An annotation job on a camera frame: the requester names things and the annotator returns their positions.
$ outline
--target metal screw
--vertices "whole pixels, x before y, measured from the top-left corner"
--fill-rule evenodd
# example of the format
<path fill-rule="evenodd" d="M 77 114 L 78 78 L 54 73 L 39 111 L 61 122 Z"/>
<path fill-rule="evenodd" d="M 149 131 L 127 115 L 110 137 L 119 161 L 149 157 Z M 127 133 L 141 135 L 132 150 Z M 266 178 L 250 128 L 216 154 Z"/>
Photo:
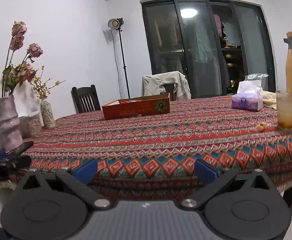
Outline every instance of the metal screw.
<path fill-rule="evenodd" d="M 197 202 L 193 199 L 190 199 L 190 198 L 186 198 L 182 201 L 182 205 L 184 207 L 194 207 L 197 205 Z"/>
<path fill-rule="evenodd" d="M 142 207 L 144 207 L 144 208 L 147 208 L 147 207 L 149 207 L 150 206 L 150 204 L 149 203 L 144 203 L 143 205 L 142 205 Z"/>
<path fill-rule="evenodd" d="M 110 205 L 110 202 L 108 199 L 97 199 L 94 201 L 94 205 L 96 207 L 108 207 Z"/>

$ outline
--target pink vase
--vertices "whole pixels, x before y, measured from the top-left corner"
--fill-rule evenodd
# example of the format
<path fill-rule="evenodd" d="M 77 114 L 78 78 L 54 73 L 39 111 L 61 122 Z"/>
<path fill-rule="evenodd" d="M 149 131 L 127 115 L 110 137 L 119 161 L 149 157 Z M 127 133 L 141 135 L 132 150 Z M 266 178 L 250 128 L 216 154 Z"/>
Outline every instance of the pink vase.
<path fill-rule="evenodd" d="M 0 133 L 6 151 L 23 143 L 14 96 L 0 98 Z"/>

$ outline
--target cable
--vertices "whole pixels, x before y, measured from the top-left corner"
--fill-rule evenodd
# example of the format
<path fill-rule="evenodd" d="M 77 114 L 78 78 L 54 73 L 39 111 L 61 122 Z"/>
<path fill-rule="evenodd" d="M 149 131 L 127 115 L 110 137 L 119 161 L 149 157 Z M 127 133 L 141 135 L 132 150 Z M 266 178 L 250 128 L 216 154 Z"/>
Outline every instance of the cable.
<path fill-rule="evenodd" d="M 118 65 L 117 65 L 117 60 L 116 60 L 116 53 L 115 53 L 115 41 L 114 41 L 114 36 L 113 32 L 110 30 L 111 36 L 113 37 L 113 44 L 114 44 L 114 57 L 115 57 L 115 62 L 116 62 L 116 68 L 117 68 L 117 74 L 118 74 L 118 87 L 119 87 L 119 94 L 120 94 L 120 99 L 122 99 L 122 94 L 120 92 L 120 85 L 119 85 L 119 71 L 118 71 Z"/>

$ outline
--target purple tissue box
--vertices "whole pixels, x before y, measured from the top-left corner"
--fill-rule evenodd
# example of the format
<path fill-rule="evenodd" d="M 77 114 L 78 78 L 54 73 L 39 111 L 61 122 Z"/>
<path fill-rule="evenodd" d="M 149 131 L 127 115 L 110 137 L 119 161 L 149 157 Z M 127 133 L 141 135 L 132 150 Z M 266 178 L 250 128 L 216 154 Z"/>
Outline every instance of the purple tissue box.
<path fill-rule="evenodd" d="M 263 96 L 251 93 L 235 94 L 231 98 L 231 107 L 259 111 L 263 107 Z"/>

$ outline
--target yellow flowers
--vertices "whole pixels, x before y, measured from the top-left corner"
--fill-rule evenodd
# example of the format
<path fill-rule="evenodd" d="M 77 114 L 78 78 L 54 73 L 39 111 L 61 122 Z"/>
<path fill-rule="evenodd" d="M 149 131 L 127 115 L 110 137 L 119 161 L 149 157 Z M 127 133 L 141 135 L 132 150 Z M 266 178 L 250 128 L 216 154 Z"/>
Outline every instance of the yellow flowers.
<path fill-rule="evenodd" d="M 40 77 L 35 76 L 34 81 L 31 82 L 31 85 L 33 86 L 33 91 L 35 91 L 37 93 L 37 96 L 39 98 L 44 98 L 44 97 L 47 97 L 47 95 L 50 94 L 50 89 L 52 89 L 55 86 L 58 86 L 60 83 L 65 82 L 65 80 L 62 81 L 62 82 L 57 80 L 55 82 L 55 85 L 53 85 L 52 87 L 47 87 L 46 83 L 48 81 L 50 81 L 51 78 L 49 78 L 45 82 L 43 82 L 42 81 L 42 75 L 43 75 L 43 72 L 44 72 L 44 66 L 42 66 L 41 69 L 42 69 L 42 73 L 40 74 Z"/>

